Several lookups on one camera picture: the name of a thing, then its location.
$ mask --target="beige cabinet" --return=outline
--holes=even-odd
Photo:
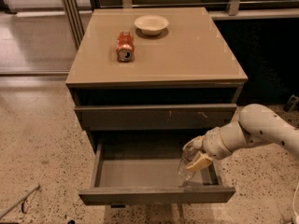
[[[160,15],[169,25],[146,36],[134,21]],[[135,58],[120,63],[121,31]],[[247,76],[204,8],[96,9],[66,85],[96,153],[86,204],[227,202],[217,167],[178,180],[182,146],[228,123]]]

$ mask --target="drawer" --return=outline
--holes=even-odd
[[[223,126],[236,104],[77,106],[83,130],[178,130]]]
[[[91,187],[79,196],[86,205],[226,203],[235,188],[225,187],[211,165],[183,183],[181,150],[195,131],[121,131],[100,135]]]

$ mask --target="speckled floor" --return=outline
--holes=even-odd
[[[19,67],[34,65],[37,55],[40,61],[45,61],[40,67],[51,63],[55,69],[70,67],[76,52],[66,20],[40,17],[20,21],[8,16],[11,15],[0,14],[0,68],[7,69],[12,59],[16,59]],[[54,21],[59,22],[59,28],[48,29],[49,23],[55,24]],[[28,23],[22,26],[18,22]],[[5,29],[13,32],[10,35]],[[65,33],[55,36],[57,30]],[[59,41],[57,47],[64,47],[61,53],[54,41],[50,42],[52,45],[44,42],[48,40],[43,37],[45,34]],[[21,51],[22,56],[13,57],[15,52]],[[65,61],[63,67],[60,66],[61,56]],[[124,208],[85,206],[78,191],[90,186],[94,154],[86,133],[78,124],[64,81],[63,77],[0,78],[0,213],[28,190],[40,185],[23,210],[17,205],[0,219],[0,223],[66,224],[70,220],[81,224],[291,223],[292,199],[299,182],[299,160],[275,144],[238,150],[233,156],[217,162],[224,185],[236,189],[228,203]],[[270,108],[299,127],[297,110],[285,113],[281,105]],[[298,212],[299,195],[295,208]]]

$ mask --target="aluminum can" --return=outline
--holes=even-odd
[[[134,57],[134,38],[130,32],[121,32],[118,35],[116,53],[120,62],[129,62]]]

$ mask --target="white bowl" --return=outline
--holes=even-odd
[[[135,26],[141,29],[144,35],[158,35],[168,24],[165,17],[157,15],[141,16],[135,20]]]

